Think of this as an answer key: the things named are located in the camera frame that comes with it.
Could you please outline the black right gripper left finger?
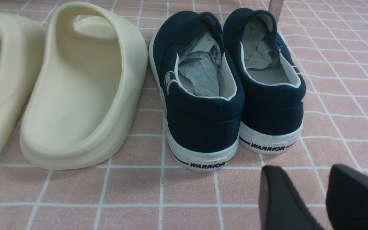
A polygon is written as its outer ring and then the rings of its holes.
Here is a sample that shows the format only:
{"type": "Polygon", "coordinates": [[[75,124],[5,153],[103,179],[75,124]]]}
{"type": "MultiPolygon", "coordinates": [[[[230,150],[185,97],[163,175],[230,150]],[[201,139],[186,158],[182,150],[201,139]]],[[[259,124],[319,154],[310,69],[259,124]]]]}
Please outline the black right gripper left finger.
{"type": "Polygon", "coordinates": [[[280,166],[261,169],[259,215],[262,230],[322,230],[280,166]]]}

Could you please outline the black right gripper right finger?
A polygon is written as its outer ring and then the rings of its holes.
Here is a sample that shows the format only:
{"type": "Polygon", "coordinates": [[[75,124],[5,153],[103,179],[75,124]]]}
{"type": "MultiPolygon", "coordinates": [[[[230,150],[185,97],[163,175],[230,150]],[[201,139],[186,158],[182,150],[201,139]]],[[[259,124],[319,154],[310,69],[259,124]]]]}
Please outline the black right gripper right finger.
{"type": "Polygon", "coordinates": [[[335,230],[368,230],[368,176],[344,164],[333,165],[326,211],[335,230]]]}

